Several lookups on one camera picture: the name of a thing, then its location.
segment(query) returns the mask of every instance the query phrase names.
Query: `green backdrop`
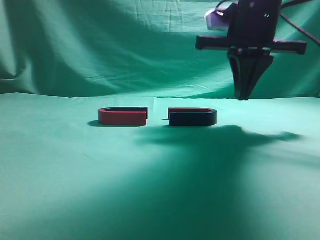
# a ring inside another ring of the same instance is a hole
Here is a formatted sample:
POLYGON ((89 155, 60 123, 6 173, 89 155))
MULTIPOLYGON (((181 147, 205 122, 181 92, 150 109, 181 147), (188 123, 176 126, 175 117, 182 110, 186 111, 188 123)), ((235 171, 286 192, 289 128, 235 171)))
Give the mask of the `green backdrop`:
MULTIPOLYGON (((233 98, 225 51, 198 51, 211 0, 0 0, 0 93, 62 97, 233 98)), ((285 9, 320 38, 320 1, 285 9)), ((318 97, 320 48, 280 19, 275 54, 252 98, 318 97)))

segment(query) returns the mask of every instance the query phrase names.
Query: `red magnet end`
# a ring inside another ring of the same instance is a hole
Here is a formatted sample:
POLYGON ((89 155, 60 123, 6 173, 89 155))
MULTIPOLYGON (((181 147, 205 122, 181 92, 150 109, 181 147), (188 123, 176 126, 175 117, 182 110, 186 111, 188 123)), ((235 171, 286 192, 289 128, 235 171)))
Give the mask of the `red magnet end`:
POLYGON ((98 111, 99 123, 115 126, 145 126, 147 107, 107 107, 98 111))

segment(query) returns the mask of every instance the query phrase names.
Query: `robotic arm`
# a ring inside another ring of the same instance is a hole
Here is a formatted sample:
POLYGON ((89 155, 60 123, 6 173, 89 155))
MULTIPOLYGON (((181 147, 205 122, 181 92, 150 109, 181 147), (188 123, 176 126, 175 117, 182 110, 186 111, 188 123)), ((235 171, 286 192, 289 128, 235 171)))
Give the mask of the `robotic arm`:
POLYGON ((249 100, 255 86, 274 57, 271 53, 284 52, 304 55, 305 41, 274 40, 282 0, 239 0, 229 7, 216 8, 204 16, 211 31, 227 31, 227 37, 197 36, 198 50, 227 50, 235 97, 249 100))

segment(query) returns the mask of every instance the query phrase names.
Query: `cable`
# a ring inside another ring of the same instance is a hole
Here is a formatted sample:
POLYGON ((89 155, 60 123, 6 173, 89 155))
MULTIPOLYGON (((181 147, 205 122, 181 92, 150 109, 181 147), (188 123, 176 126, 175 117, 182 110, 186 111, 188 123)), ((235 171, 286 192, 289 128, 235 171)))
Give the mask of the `cable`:
MULTIPOLYGON (((288 7, 292 7, 298 4, 304 4, 307 2, 311 2, 314 0, 293 0, 287 3, 284 3, 281 6, 281 9, 285 9, 288 7)), ((313 36, 311 33, 307 32, 306 30, 302 29, 301 27, 299 27, 298 25, 294 24, 284 13, 281 12, 280 16, 290 25, 292 25, 294 28, 296 28, 299 32, 301 32, 302 34, 306 35, 308 38, 310 38, 312 41, 314 41, 317 45, 319 45, 320 47, 320 40, 317 39, 315 36, 313 36)))

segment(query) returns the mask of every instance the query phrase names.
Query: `red and black magnet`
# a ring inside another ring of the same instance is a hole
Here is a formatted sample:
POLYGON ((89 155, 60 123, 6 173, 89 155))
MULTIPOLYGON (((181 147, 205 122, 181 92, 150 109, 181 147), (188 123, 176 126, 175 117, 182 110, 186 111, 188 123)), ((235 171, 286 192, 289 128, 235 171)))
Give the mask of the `red and black magnet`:
POLYGON ((107 107, 98 111, 99 123, 118 126, 145 126, 147 107, 107 107))
POLYGON ((170 126, 212 126, 217 124, 218 111, 212 108, 169 107, 170 126))

